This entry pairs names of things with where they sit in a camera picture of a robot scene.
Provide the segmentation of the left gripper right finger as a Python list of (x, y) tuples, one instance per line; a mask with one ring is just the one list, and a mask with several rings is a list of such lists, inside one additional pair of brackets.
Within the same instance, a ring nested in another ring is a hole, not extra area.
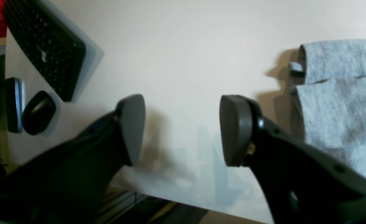
[(290, 136), (257, 102), (223, 95), (219, 118), (228, 167), (248, 167), (276, 224), (366, 224), (366, 178)]

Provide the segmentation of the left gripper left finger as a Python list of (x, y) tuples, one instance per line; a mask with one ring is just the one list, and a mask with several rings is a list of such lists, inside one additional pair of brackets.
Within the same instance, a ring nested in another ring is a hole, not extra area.
[(35, 157), (0, 180), (0, 222), (93, 224), (109, 184), (140, 157), (143, 95), (130, 95), (74, 139)]

